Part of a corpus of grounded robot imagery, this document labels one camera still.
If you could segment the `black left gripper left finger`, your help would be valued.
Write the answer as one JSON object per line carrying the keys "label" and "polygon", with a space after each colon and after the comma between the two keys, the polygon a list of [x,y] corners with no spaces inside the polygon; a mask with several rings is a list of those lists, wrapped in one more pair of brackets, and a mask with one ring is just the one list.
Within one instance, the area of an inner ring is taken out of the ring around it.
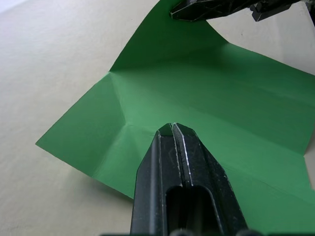
{"label": "black left gripper left finger", "polygon": [[182,186],[175,136],[167,123],[155,133],[137,170],[130,233],[168,235],[167,192]]}

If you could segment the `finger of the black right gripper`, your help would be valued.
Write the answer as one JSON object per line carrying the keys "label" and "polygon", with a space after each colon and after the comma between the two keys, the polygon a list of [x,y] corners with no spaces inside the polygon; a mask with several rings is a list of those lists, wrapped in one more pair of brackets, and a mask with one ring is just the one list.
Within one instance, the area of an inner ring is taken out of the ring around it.
{"label": "finger of the black right gripper", "polygon": [[225,17],[251,4],[251,0],[182,0],[169,11],[169,15],[173,20],[196,22]]}

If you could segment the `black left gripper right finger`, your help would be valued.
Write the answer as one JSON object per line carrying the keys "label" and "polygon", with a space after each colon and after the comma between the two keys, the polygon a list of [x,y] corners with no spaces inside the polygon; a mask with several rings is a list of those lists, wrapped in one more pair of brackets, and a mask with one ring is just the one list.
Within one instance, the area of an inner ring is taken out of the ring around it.
{"label": "black left gripper right finger", "polygon": [[185,228],[196,235],[237,236],[248,226],[227,174],[197,134],[172,125],[184,188]]}

